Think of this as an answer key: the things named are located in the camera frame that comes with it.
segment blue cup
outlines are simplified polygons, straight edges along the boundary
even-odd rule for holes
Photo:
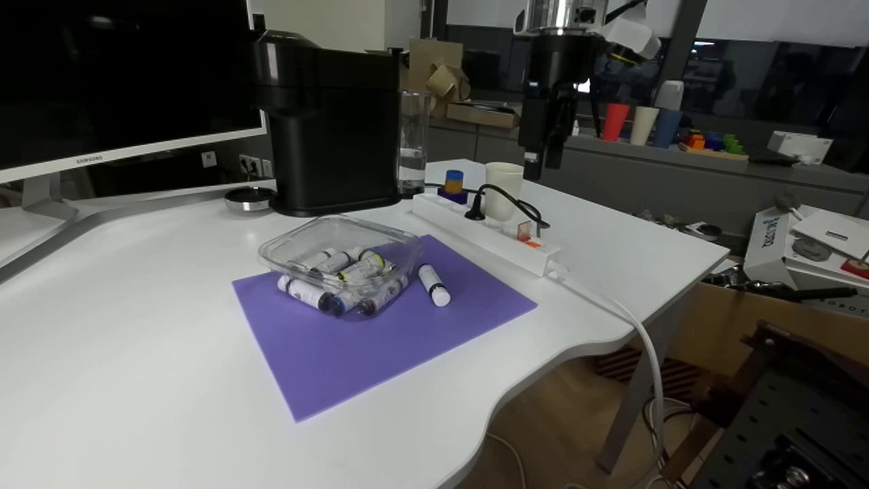
[[[680,121],[681,121],[681,112],[660,108],[652,147],[669,149],[677,138]]]

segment wall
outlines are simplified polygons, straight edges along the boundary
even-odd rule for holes
[[[656,0],[647,9],[647,18],[658,36],[671,36],[675,18],[681,0]],[[448,25],[476,25],[476,28],[513,28],[525,0],[451,0]]]
[[[328,48],[368,52],[419,37],[419,0],[263,0],[270,29],[301,33]]]
[[[698,37],[869,44],[866,0],[710,0]]]

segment white desk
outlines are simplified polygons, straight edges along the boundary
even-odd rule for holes
[[[643,316],[722,257],[721,248],[539,189],[533,202],[558,230],[582,237],[571,253],[584,279]],[[355,217],[441,237],[539,310],[297,424],[231,279],[263,272],[259,245],[304,219],[237,217],[222,202],[117,219],[0,286],[0,487],[444,487],[471,469],[501,401],[548,367],[630,337],[615,316],[402,207]],[[47,227],[51,219],[0,210],[0,256]]]

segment table leg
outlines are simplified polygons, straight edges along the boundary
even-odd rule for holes
[[[658,318],[652,318],[652,324],[647,324],[650,335],[652,335],[652,342],[656,342],[656,350],[658,350],[658,358],[662,362],[666,352],[671,350],[687,313],[690,313],[690,303],[694,303],[694,294],[684,294],[680,301],[675,301],[669,310],[662,310]],[[632,378],[630,378],[630,385],[627,385],[627,393],[619,404],[619,413],[607,434],[607,443],[599,454],[599,468],[603,473],[615,473],[619,456],[623,456],[623,447],[630,437],[630,430],[635,424],[635,418],[641,416],[647,400],[650,400],[650,392],[652,392],[652,367],[650,367],[650,358],[647,352],[641,352],[641,362],[638,367],[632,370]]]

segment white cable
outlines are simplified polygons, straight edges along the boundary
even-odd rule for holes
[[[656,393],[656,413],[652,413],[656,468],[652,468],[652,469],[658,473],[658,469],[660,469],[660,462],[662,462],[662,443],[660,443],[660,441],[662,441],[662,409],[666,409],[666,400],[662,400],[660,358],[658,358],[656,342],[652,342],[643,321],[638,321],[638,316],[635,316],[630,308],[619,303],[611,294],[608,294],[608,299],[600,299],[600,297],[596,297],[596,294],[590,294],[590,291],[582,291],[582,289],[575,289],[575,286],[571,286],[571,283],[566,283],[566,279],[554,279],[554,283],[561,283],[563,289],[584,297],[584,299],[592,301],[596,308],[600,308],[600,310],[623,318],[623,321],[630,324],[630,327],[635,328],[635,335],[641,337],[643,350],[647,350],[647,358],[650,358],[650,370],[652,370],[652,393]]]
[[[491,434],[491,431],[489,431],[487,437],[494,441],[494,443],[501,443],[501,446],[505,446],[505,447],[513,454],[513,462],[517,462],[517,469],[520,469],[520,487],[528,489],[525,462],[521,462],[521,454],[517,452],[517,446],[509,443],[509,441],[501,437],[501,434]]]
[[[652,487],[656,487],[656,483],[660,483],[660,481],[671,487],[671,481],[669,481],[669,479],[656,475],[656,479],[650,479],[647,489],[652,489]]]

